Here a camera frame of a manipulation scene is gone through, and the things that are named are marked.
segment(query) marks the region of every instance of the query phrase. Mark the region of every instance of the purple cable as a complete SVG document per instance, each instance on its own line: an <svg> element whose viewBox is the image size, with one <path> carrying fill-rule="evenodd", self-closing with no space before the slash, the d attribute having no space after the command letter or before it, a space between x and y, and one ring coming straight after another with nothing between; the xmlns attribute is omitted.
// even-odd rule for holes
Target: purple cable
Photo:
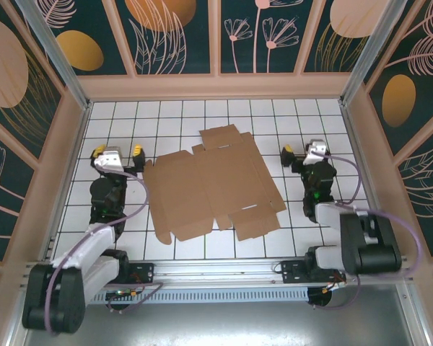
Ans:
<svg viewBox="0 0 433 346"><path fill-rule="evenodd" d="M350 161L348 159L344 159L343 157L324 155L324 154L318 153L317 151L312 151L311 154L314 154L314 155L319 156L319 157L323 157L324 159L343 161L343 162L346 162L346 163L352 165L354 168L356 168L356 171L358 172L358 187L356 188L356 191L354 191L353 197L351 197L351 199L349 201L346 201L346 202L344 200L341 201L341 203L344 205L352 204L356 200L356 197L359 193L359 189L361 188L361 184L362 184L361 171L359 170L358 165L355 164L353 161Z"/></svg>
<svg viewBox="0 0 433 346"><path fill-rule="evenodd" d="M356 293L354 294L353 298L351 298L345 304L339 305L339 306L320 306L320 305L314 305L314 308L318 308L318 309L321 309L321 310L341 310L341 309L344 309L344 308L348 308L350 305L352 305L356 301L356 299L358 298L359 292L361 291L361 279L359 278L359 275L356 276L356 279L358 281Z"/></svg>
<svg viewBox="0 0 433 346"><path fill-rule="evenodd" d="M48 284L48 288L46 290L46 297L45 297L45 311L44 311L44 322L45 322L45 329L51 336L56 336L58 333L55 333L53 329L51 328L51 320L50 320L50 302L51 302L51 294L53 292L53 287L55 285L56 277L58 276L59 272L63 268L63 266L66 264L66 262L71 258L71 256L77 251L83 243L88 240L93 234L96 234L98 231L104 229L106 226L114 226L117 223L124 222L130 218L133 218L135 215L139 214L147 205L149 201L149 191L144 184L144 181L139 179L138 177L135 177L134 175L127 173L127 172L118 172L111 169L103 169L101 167L98 167L98 169L104 173L113 173L113 174L119 174L123 175L124 177L135 179L137 182L139 182L141 185L143 185L144 190L146 191L146 198L144 199L143 204L135 210L132 214L125 216L123 218L119 218L118 220L114 220L108 223L105 223L103 225L100 225L93 229L91 232L87 232L85 236L80 239L80 241L74 245L74 247L67 253L66 257L61 261L59 266L55 269L54 273L51 275L50 282Z"/></svg>

